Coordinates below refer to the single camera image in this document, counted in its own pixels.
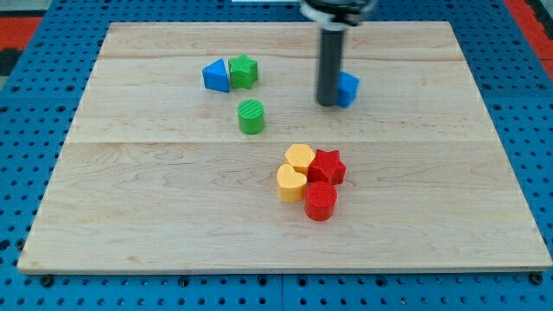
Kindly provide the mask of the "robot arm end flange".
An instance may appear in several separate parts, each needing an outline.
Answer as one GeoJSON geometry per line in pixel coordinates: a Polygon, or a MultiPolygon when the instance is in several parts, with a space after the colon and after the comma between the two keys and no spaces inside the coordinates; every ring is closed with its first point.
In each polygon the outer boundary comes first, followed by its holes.
{"type": "Polygon", "coordinates": [[[378,0],[301,0],[300,11],[329,31],[357,27],[378,7],[378,0]]]}

